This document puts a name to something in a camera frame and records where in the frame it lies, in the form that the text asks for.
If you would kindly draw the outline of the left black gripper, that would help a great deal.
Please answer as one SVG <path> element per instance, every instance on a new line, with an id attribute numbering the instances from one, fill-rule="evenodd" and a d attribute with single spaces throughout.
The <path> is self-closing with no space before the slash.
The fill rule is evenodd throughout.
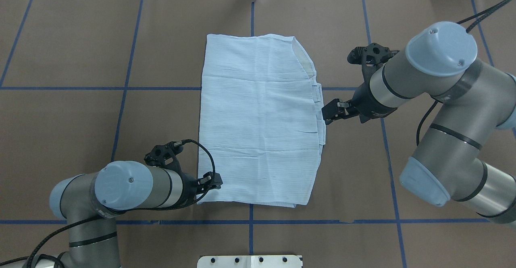
<path id="1" fill-rule="evenodd" d="M 221 175 L 215 171 L 207 172 L 199 179 L 183 172 L 181 172 L 179 176 L 183 183 L 182 195 L 179 198 L 180 206 L 195 204 L 197 202 L 198 191 L 221 189 L 221 185 L 223 185 Z"/>

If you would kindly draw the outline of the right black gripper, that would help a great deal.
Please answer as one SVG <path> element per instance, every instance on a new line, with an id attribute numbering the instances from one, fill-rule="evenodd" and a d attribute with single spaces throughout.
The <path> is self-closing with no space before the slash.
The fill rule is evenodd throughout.
<path id="1" fill-rule="evenodd" d="M 321 113 L 325 125 L 336 120 L 359 116 L 360 123 L 371 119 L 385 118 L 395 112 L 397 108 L 387 107 L 376 100 L 367 83 L 361 84 L 354 92 L 352 100 L 343 101 L 335 98 L 322 107 Z"/>

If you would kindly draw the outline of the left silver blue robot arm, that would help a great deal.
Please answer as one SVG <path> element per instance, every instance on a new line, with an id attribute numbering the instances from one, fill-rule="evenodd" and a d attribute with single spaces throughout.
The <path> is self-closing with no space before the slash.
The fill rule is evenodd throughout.
<path id="1" fill-rule="evenodd" d="M 120 268 L 116 217 L 134 210 L 166 211 L 195 204 L 223 184 L 216 171 L 196 179 L 175 159 L 114 161 L 93 174 L 59 182 L 50 193 L 53 213 L 67 221 L 65 268 Z"/>

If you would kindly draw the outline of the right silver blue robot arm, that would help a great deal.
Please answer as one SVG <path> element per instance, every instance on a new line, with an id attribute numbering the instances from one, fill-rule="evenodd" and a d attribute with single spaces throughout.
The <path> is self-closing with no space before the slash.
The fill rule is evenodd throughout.
<path id="1" fill-rule="evenodd" d="M 450 21 L 427 27 L 400 51 L 358 46 L 347 60 L 361 66 L 364 82 L 352 99 L 334 99 L 321 112 L 327 125 L 353 117 L 365 123 L 428 94 L 442 106 L 409 157 L 401 185 L 436 207 L 453 200 L 515 228 L 514 176 L 478 158 L 495 130 L 515 127 L 515 76 L 477 53 L 470 30 Z"/>

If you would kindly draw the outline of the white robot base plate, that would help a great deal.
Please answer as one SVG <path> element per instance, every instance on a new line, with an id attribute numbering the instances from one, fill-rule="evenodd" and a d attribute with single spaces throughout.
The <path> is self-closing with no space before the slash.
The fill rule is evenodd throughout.
<path id="1" fill-rule="evenodd" d="M 298 255 L 202 256 L 197 268 L 302 268 Z"/>

